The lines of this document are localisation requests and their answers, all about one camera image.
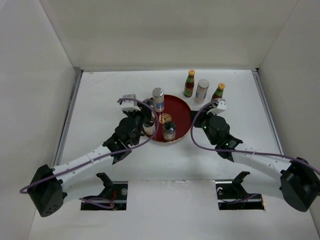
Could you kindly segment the tall grinder clear cap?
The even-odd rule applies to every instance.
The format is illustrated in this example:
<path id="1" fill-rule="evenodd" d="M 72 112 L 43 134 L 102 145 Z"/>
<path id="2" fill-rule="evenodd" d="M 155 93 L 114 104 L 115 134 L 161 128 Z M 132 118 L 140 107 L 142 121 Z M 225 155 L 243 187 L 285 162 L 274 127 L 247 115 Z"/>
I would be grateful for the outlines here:
<path id="1" fill-rule="evenodd" d="M 153 99 L 152 98 L 146 98 L 143 100 L 144 103 L 146 103 L 147 105 L 149 105 L 152 109 L 154 108 L 154 104 L 153 104 Z M 152 110 L 150 110 L 150 114 L 151 117 L 154 119 L 155 118 L 155 114 L 153 113 Z"/>

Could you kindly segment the wide jar black handle lid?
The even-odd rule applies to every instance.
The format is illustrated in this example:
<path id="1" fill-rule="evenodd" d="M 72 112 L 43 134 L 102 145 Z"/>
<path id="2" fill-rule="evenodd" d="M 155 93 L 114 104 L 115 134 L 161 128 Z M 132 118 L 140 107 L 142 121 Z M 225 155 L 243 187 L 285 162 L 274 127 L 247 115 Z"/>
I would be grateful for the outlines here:
<path id="1" fill-rule="evenodd" d="M 165 142 L 174 141 L 176 138 L 176 124 L 173 121 L 166 122 L 162 129 L 162 135 Z"/>

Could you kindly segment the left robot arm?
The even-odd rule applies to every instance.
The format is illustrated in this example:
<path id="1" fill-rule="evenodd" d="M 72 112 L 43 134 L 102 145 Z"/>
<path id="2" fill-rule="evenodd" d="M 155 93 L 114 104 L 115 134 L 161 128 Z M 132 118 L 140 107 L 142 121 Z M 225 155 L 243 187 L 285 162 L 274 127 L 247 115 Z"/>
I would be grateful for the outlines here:
<path id="1" fill-rule="evenodd" d="M 29 186 L 21 190 L 29 195 L 41 217 L 51 216 L 72 200 L 106 210 L 115 208 L 121 189 L 108 177 L 106 169 L 142 146 L 144 123 L 155 126 L 159 120 L 144 101 L 123 97 L 119 103 L 126 117 L 110 138 L 95 150 L 63 165 L 39 167 Z"/>

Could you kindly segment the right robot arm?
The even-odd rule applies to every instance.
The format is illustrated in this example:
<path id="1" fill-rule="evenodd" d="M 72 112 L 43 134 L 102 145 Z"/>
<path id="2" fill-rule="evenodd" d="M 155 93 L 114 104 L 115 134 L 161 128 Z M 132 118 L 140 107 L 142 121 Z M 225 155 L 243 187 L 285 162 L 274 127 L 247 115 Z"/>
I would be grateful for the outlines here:
<path id="1" fill-rule="evenodd" d="M 226 120 L 214 115 L 210 109 L 190 112 L 191 128 L 202 129 L 209 143 L 222 159 L 242 164 L 262 172 L 275 180 L 275 184 L 251 184 L 252 192 L 283 199 L 289 206 L 306 212 L 320 195 L 320 172 L 301 157 L 277 153 L 258 152 L 246 146 L 241 139 L 230 134 Z"/>

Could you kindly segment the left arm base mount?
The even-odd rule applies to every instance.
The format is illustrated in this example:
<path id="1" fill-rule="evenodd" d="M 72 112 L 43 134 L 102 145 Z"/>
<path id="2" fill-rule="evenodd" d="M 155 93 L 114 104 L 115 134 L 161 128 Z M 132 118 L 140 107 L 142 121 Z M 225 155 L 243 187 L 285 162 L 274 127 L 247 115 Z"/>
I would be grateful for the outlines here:
<path id="1" fill-rule="evenodd" d="M 97 173 L 96 177 L 103 184 L 99 194 L 85 196 L 82 199 L 81 211 L 125 211 L 129 183 L 127 181 L 112 181 L 105 173 Z"/>

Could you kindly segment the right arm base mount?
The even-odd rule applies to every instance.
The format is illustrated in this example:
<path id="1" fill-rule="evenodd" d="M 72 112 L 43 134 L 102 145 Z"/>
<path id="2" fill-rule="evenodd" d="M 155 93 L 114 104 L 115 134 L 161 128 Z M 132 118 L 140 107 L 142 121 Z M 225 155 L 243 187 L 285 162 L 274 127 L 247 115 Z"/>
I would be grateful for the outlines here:
<path id="1" fill-rule="evenodd" d="M 242 186 L 248 171 L 242 171 L 234 179 L 216 180 L 217 204 L 220 211 L 265 210 L 261 194 L 247 193 Z"/>

